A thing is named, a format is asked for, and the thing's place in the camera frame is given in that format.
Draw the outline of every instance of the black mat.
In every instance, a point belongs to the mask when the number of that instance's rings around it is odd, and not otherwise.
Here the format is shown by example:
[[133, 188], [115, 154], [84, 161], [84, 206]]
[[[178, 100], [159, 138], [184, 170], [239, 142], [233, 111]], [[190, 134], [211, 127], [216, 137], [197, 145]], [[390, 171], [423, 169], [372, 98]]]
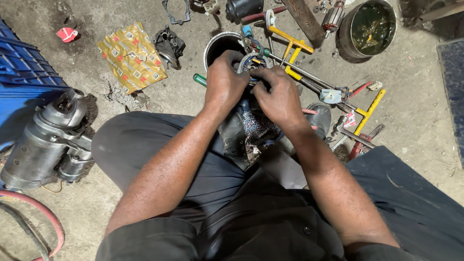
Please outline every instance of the black mat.
[[448, 105], [453, 116], [454, 137], [464, 167], [464, 39], [437, 46]]

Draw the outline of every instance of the patterned cloth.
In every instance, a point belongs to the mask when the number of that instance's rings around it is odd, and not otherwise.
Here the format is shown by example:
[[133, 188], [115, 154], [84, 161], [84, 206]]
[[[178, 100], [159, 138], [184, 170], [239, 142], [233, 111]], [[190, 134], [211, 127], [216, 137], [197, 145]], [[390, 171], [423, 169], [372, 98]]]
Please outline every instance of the patterned cloth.
[[243, 112], [243, 125], [246, 133], [245, 145], [256, 147], [269, 139], [277, 137], [280, 128], [266, 116], [251, 111]]

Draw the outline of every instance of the yellow wire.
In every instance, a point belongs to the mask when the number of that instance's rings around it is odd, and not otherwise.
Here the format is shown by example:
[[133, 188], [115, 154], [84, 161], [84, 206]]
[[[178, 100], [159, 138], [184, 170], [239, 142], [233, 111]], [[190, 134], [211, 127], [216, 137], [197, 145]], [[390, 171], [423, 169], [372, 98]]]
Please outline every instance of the yellow wire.
[[42, 184], [40, 184], [40, 185], [42, 186], [43, 189], [45, 189], [46, 191], [51, 192], [51, 193], [59, 193], [63, 189], [63, 181], [60, 181], [58, 191], [49, 190], [45, 186], [43, 186]]

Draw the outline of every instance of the green screwdriver handle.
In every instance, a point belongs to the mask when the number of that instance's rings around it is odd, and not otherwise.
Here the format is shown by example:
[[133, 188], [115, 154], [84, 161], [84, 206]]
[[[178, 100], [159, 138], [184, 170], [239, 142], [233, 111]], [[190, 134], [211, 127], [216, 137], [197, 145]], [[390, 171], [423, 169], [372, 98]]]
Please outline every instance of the green screwdriver handle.
[[203, 76], [196, 73], [196, 74], [193, 75], [193, 79], [194, 79], [195, 82], [197, 82], [197, 83], [203, 85], [204, 87], [206, 87], [206, 78], [205, 77], [203, 77]]

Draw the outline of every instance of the hand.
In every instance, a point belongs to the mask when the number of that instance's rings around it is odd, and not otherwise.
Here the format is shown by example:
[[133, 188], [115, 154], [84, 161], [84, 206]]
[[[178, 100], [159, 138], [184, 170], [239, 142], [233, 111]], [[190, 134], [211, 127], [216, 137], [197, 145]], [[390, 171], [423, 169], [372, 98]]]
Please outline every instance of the hand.
[[232, 68], [232, 64], [242, 58], [243, 54], [227, 50], [208, 67], [204, 107], [227, 115], [239, 102], [245, 87], [250, 82], [250, 75], [247, 72], [238, 74]]
[[[253, 93], [266, 116], [284, 133], [291, 128], [309, 125], [303, 115], [295, 81], [281, 67], [255, 69], [250, 75], [262, 79], [253, 88]], [[269, 92], [263, 81], [271, 86]]]

